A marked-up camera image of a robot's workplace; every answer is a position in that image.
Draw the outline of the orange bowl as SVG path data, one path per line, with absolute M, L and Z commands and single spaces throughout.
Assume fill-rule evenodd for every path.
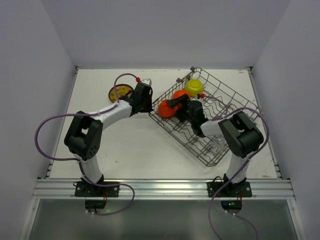
M 172 95 L 172 99 L 177 99 L 183 95 L 187 95 L 189 98 L 191 98 L 191 95 L 184 89 L 180 89 L 180 90 L 177 90 L 173 95 Z
M 162 118 L 171 118 L 176 114 L 178 107 L 171 108 L 167 104 L 168 99 L 163 100 L 158 107 L 158 115 Z

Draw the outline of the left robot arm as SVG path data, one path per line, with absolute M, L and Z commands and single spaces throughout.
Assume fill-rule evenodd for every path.
M 143 79 L 137 83 L 130 96 L 122 96 L 110 109 L 106 107 L 93 115 L 77 112 L 64 138 L 64 144 L 79 162 L 82 179 L 89 184 L 103 180 L 97 160 L 103 131 L 116 122 L 138 113 L 152 110 L 152 82 Z

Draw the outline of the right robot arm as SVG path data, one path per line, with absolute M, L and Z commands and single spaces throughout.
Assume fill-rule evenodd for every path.
M 232 152 L 230 164 L 223 175 L 223 185 L 216 188 L 212 182 L 214 195 L 224 193 L 228 196 L 239 193 L 247 180 L 247 169 L 250 159 L 268 142 L 255 123 L 244 110 L 251 111 L 264 121 L 259 111 L 250 107 L 240 107 L 223 116 L 212 119 L 205 117 L 203 105 L 198 100 L 190 100 L 187 94 L 168 100 L 167 105 L 176 109 L 179 120 L 188 121 L 193 133 L 200 138 L 222 135 Z

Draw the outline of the yellow patterned plate dark rim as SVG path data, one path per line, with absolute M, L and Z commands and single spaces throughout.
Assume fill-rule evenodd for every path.
M 115 103 L 117 101 L 116 93 L 118 94 L 118 97 L 121 98 L 123 96 L 131 96 L 131 92 L 134 89 L 128 85 L 128 84 L 117 84 L 115 89 L 112 87 L 108 92 L 108 99 Z

